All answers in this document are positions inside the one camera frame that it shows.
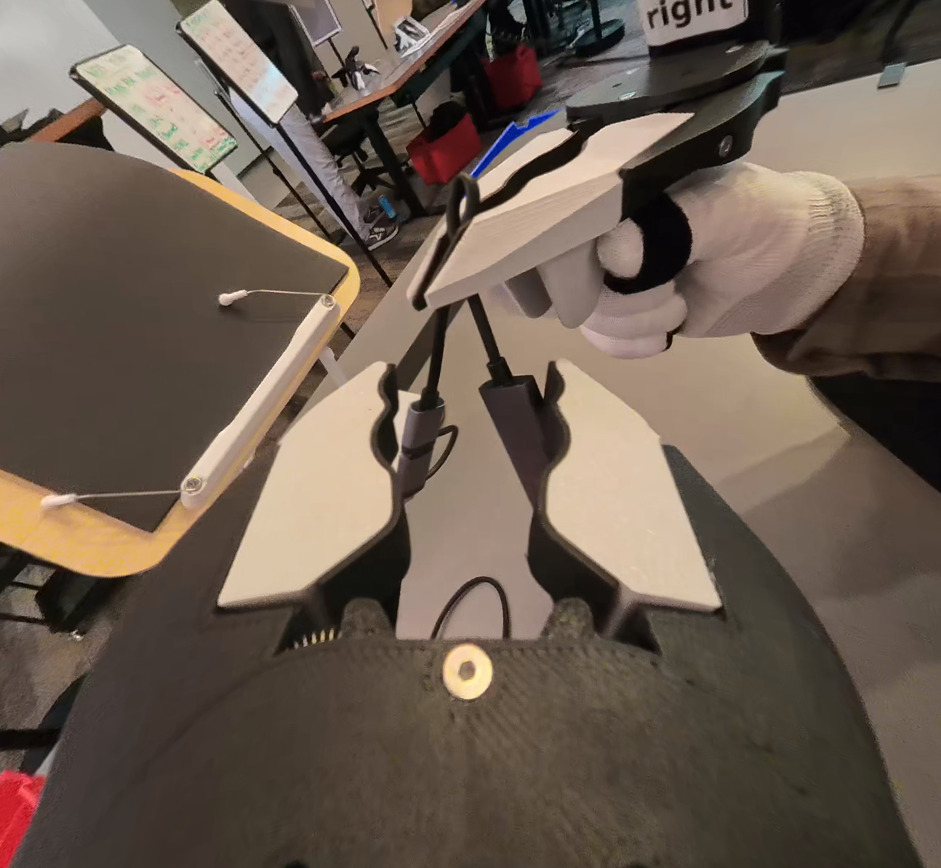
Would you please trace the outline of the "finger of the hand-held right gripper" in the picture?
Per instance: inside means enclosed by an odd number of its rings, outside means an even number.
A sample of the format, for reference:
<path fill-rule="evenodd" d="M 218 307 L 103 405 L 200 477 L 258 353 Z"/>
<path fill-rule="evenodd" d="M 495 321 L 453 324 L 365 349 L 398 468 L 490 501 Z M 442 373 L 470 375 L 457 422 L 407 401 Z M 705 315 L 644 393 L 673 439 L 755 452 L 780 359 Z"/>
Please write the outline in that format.
<path fill-rule="evenodd" d="M 510 200 L 481 200 L 496 172 L 455 187 L 449 213 L 406 289 L 415 310 L 436 310 L 534 270 L 593 241 L 620 220 L 621 170 L 676 133 L 693 113 L 655 113 L 584 136 L 579 156 L 536 179 Z M 504 180 L 522 163 L 565 138 L 544 133 L 500 165 Z"/>
<path fill-rule="evenodd" d="M 484 192 L 483 183 L 480 183 L 481 200 L 510 200 L 518 195 L 531 182 L 547 176 L 561 167 L 575 160 L 582 151 L 584 134 L 572 131 L 554 131 L 544 133 L 545 136 L 561 136 L 564 139 L 560 144 L 548 148 L 536 155 L 533 159 L 522 163 L 511 173 L 500 186 L 493 191 Z"/>

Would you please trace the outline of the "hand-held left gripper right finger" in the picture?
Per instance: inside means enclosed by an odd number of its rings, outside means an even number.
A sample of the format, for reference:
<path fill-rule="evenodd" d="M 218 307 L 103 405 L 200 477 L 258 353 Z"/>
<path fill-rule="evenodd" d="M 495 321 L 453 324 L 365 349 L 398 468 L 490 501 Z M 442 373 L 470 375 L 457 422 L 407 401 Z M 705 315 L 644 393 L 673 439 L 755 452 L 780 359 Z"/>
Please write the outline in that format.
<path fill-rule="evenodd" d="M 586 604 L 594 630 L 619 639 L 643 609 L 711 616 L 720 592 L 660 436 L 568 359 L 549 363 L 547 464 L 527 560 L 553 603 Z"/>

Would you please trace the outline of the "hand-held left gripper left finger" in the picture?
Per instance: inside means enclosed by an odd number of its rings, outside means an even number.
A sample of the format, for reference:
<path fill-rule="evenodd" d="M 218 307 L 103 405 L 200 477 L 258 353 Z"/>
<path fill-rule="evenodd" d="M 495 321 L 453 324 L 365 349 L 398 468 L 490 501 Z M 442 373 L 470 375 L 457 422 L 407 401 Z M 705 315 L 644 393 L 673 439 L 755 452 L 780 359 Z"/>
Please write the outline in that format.
<path fill-rule="evenodd" d="M 394 364 L 375 362 L 280 441 L 218 594 L 218 607 L 294 605 L 336 623 L 369 598 L 395 621 L 409 537 L 393 464 Z"/>

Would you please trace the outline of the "grey usb hub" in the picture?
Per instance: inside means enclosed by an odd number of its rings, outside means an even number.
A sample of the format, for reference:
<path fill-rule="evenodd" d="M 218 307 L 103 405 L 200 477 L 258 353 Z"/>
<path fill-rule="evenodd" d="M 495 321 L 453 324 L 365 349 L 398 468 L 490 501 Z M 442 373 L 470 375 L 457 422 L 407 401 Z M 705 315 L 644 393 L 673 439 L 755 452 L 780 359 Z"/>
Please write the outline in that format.
<path fill-rule="evenodd" d="M 537 508 L 548 467 L 543 420 L 543 395 L 533 375 L 513 375 L 505 383 L 487 381 L 479 387 L 500 441 L 531 507 Z"/>

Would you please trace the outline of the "red plastic bin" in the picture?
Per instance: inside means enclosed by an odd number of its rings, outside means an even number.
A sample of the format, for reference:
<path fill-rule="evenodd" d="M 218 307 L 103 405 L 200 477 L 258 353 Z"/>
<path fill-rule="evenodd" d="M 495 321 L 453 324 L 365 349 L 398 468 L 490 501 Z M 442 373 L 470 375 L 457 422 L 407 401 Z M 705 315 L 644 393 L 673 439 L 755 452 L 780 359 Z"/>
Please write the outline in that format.
<path fill-rule="evenodd" d="M 13 770 L 1 773 L 1 866 L 11 862 L 38 808 L 45 778 Z"/>

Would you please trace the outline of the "person's right forearm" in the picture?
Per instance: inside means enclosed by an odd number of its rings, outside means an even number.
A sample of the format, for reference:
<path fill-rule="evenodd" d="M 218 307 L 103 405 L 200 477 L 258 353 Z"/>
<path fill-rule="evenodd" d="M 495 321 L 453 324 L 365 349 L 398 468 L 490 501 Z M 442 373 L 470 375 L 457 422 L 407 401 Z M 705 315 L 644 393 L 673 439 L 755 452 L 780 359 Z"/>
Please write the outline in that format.
<path fill-rule="evenodd" d="M 796 329 L 752 336 L 759 354 L 806 377 L 940 382 L 940 176 L 851 186 L 862 254 L 841 288 Z"/>

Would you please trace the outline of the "person's right hand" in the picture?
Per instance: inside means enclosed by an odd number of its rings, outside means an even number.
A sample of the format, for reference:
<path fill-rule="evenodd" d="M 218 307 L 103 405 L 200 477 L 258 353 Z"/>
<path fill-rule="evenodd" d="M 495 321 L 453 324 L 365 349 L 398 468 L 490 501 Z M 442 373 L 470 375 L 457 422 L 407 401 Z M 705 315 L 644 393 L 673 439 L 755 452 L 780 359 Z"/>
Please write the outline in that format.
<path fill-rule="evenodd" d="M 792 331 L 853 274 L 864 228 L 831 176 L 742 162 L 695 173 L 598 239 L 602 289 L 582 334 L 642 358 L 675 335 Z"/>

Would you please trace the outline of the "blue plastic bin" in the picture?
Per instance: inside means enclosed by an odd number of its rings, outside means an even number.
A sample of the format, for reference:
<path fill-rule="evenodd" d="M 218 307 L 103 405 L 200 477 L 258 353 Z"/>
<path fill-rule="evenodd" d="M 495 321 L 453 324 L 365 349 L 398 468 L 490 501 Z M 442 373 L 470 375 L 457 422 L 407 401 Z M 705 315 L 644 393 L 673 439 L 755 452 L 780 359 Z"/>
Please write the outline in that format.
<path fill-rule="evenodd" d="M 470 175 L 479 179 L 540 134 L 557 130 L 565 131 L 567 128 L 566 113 L 562 109 L 533 115 L 524 122 L 512 122 L 470 170 Z"/>

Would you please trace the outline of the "red container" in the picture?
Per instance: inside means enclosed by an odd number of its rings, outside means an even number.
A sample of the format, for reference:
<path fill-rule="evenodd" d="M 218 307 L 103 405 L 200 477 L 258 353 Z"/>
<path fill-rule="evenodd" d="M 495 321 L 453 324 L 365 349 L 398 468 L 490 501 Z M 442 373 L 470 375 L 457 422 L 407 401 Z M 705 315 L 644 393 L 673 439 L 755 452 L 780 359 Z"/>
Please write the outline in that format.
<path fill-rule="evenodd" d="M 406 145 L 406 154 L 421 182 L 429 187 L 448 183 L 482 151 L 480 134 L 465 112 L 441 136 L 424 130 Z"/>
<path fill-rule="evenodd" d="M 513 51 L 488 59 L 484 71 L 495 104 L 502 112 L 524 108 L 543 86 L 536 51 L 525 42 Z"/>

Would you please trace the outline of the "long wooden desk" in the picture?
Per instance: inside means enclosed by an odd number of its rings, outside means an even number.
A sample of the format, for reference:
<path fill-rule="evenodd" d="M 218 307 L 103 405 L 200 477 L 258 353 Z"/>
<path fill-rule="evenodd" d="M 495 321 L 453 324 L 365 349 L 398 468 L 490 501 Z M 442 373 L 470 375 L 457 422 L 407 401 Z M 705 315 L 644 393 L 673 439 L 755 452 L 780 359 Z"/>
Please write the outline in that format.
<path fill-rule="evenodd" d="M 323 122 L 333 123 L 383 99 L 397 98 L 406 92 L 406 87 L 413 80 L 425 72 L 435 80 L 440 72 L 433 71 L 433 63 L 456 47 L 459 34 L 465 31 L 475 34 L 490 1 L 470 0 L 459 8 L 448 4 L 432 13 L 427 19 L 429 37 L 406 56 L 394 54 L 382 59 L 378 64 L 379 75 L 370 76 L 364 91 L 346 87 L 332 102 L 330 111 L 323 116 Z"/>

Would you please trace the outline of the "silver framed floor sign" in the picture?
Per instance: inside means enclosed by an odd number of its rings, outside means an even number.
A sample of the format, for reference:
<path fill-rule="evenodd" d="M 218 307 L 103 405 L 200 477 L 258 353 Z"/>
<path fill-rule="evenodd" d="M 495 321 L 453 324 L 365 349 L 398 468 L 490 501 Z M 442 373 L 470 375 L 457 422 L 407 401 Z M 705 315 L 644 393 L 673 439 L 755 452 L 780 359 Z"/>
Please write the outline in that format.
<path fill-rule="evenodd" d="M 339 36 L 343 31 L 339 17 L 329 0 L 313 0 L 313 5 L 288 4 L 291 15 L 314 49 Z"/>

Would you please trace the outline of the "wooden board with black panel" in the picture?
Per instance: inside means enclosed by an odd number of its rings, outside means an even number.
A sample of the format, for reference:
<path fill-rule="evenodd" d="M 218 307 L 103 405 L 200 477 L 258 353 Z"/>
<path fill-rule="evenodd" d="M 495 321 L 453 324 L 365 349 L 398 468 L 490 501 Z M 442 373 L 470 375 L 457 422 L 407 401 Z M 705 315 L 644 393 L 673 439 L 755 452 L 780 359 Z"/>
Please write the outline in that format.
<path fill-rule="evenodd" d="M 214 180 L 107 150 L 2 150 L 2 545 L 80 576 L 155 567 L 241 475 L 312 369 L 200 509 L 183 477 L 314 299 L 360 290 L 334 244 Z"/>

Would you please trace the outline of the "standing whiteboard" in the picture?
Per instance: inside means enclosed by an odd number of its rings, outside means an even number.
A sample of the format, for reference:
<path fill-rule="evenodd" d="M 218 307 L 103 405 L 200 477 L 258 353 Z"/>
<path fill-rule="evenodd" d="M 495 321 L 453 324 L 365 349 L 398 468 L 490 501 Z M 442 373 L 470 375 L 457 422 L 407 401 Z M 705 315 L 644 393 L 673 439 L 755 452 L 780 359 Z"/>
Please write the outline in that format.
<path fill-rule="evenodd" d="M 183 17 L 179 35 L 267 124 L 280 124 L 298 92 L 218 0 Z"/>
<path fill-rule="evenodd" d="M 179 169 L 211 176 L 238 148 L 233 134 L 133 45 L 78 61 L 69 75 Z"/>

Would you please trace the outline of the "white bracket bar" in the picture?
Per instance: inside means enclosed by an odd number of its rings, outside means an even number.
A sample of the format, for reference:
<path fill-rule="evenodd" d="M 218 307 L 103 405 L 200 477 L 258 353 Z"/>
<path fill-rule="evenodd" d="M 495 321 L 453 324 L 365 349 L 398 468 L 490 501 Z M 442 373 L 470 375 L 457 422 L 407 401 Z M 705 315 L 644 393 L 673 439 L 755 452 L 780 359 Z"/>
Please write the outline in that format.
<path fill-rule="evenodd" d="M 322 293 L 314 299 L 265 377 L 183 477 L 180 501 L 184 509 L 196 510 L 208 504 L 224 478 L 248 453 L 253 435 L 270 415 L 278 413 L 291 382 L 306 374 L 320 357 L 323 341 L 339 317 L 339 306 L 331 294 Z"/>

